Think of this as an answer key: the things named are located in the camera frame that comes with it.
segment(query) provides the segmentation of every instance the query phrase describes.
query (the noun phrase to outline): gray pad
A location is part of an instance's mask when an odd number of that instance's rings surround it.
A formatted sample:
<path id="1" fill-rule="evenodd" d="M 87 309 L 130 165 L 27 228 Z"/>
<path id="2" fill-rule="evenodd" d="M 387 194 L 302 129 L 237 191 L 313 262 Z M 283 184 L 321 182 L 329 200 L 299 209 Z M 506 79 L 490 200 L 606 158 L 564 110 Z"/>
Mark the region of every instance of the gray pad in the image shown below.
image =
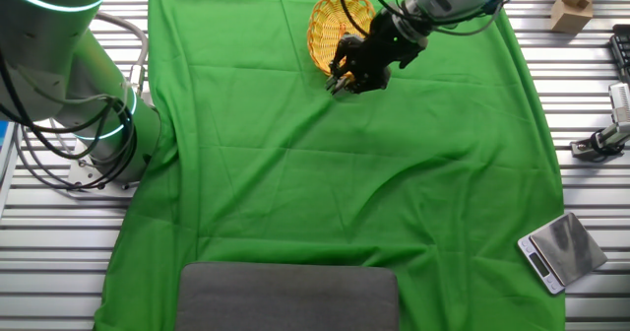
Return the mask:
<path id="1" fill-rule="evenodd" d="M 383 268 L 205 262 L 179 284 L 176 331 L 398 331 Z"/>

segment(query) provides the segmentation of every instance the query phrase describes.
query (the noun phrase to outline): slotted metal surface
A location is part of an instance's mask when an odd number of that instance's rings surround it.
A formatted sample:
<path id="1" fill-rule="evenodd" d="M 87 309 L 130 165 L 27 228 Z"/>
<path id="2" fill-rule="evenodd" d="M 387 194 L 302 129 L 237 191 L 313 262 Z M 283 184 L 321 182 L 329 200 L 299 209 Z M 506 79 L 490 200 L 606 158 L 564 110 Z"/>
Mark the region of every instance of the slotted metal surface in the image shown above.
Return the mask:
<path id="1" fill-rule="evenodd" d="M 596 0 L 596 18 L 577 36 L 547 31 L 553 1 L 512 0 L 506 10 L 551 128 L 565 205 L 609 258 L 568 289 L 567 330 L 630 330 L 630 155 L 596 165 L 576 161 L 569 152 L 570 141 L 610 124 L 607 87 L 616 82 L 616 73 L 606 43 L 613 25 L 630 24 L 630 0 Z M 105 0 L 101 10 L 147 29 L 147 0 Z M 140 43 L 101 21 L 94 21 L 92 30 L 127 75 Z M 74 146 L 72 137 L 64 140 Z M 67 161 L 36 146 L 49 168 L 67 176 Z M 91 329 L 129 201 L 73 199 L 41 185 L 19 161 L 10 173 L 11 189 L 0 191 L 0 204 L 6 194 L 0 221 L 0 329 Z"/>

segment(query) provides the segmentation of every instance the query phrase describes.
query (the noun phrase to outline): green cloth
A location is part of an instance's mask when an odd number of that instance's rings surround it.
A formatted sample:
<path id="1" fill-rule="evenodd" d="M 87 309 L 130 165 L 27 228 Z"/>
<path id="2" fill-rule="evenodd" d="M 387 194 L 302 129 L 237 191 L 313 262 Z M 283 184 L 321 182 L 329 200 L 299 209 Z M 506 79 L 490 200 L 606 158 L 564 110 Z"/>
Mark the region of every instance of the green cloth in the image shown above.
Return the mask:
<path id="1" fill-rule="evenodd" d="M 317 1 L 150 0 L 161 137 L 95 328 L 171 330 L 184 265 L 244 261 L 389 268 L 403 331 L 563 330 L 516 245 L 563 204 L 505 15 L 334 99 L 306 47 Z"/>

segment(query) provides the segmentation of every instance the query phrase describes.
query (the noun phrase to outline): digital scale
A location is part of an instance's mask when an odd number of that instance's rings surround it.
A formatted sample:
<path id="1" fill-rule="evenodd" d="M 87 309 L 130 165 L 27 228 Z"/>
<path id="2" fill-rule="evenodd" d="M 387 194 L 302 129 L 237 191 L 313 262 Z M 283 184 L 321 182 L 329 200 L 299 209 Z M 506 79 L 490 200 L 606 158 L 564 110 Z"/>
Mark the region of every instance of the digital scale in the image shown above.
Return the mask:
<path id="1" fill-rule="evenodd" d="M 519 247 L 554 295 L 607 261 L 573 213 L 521 238 Z"/>

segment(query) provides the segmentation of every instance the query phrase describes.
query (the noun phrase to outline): wicker basket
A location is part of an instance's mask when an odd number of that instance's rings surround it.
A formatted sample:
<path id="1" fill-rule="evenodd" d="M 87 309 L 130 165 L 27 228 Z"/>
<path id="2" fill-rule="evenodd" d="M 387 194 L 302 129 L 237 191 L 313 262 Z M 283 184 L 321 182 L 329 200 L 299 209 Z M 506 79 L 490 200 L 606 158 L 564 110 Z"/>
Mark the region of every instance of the wicker basket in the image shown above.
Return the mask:
<path id="1" fill-rule="evenodd" d="M 376 15 L 367 0 L 346 0 L 347 10 L 362 29 L 368 31 Z M 335 57 L 339 40 L 345 33 L 362 34 L 347 19 L 340 0 L 321 0 L 313 8 L 308 25 L 308 52 L 326 75 L 330 76 L 330 62 Z"/>

